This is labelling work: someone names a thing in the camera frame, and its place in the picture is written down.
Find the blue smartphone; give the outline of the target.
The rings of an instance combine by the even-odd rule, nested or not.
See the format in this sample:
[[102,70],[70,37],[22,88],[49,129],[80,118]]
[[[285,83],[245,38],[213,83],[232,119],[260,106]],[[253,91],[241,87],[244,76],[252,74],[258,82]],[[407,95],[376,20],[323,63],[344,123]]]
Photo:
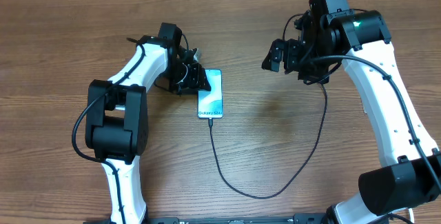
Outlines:
[[222,71],[207,69],[206,75],[210,91],[198,91],[197,116],[200,119],[220,119],[223,117]]

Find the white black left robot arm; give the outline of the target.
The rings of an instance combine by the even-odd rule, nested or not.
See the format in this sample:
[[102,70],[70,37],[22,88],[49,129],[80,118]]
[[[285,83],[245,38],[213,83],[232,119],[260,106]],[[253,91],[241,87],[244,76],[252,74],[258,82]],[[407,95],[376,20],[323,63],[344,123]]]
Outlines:
[[198,50],[175,24],[162,23],[158,35],[135,39],[134,56],[108,80],[93,80],[88,105],[79,117],[85,121],[85,144],[93,161],[105,170],[112,201],[108,223],[147,223],[147,203],[141,189],[141,155],[149,128],[147,93],[159,77],[177,94],[209,92],[207,73],[198,62]]

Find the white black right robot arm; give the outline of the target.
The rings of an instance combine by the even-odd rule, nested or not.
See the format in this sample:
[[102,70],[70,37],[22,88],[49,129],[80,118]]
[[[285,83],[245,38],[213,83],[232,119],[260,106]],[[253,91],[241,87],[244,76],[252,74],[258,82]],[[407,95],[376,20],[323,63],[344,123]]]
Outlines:
[[398,211],[440,195],[440,148],[426,131],[401,79],[382,15],[347,0],[309,0],[293,16],[297,39],[275,40],[265,70],[297,72],[325,84],[338,68],[353,81],[373,128],[380,168],[361,174],[358,193],[332,205],[315,223],[386,223]]

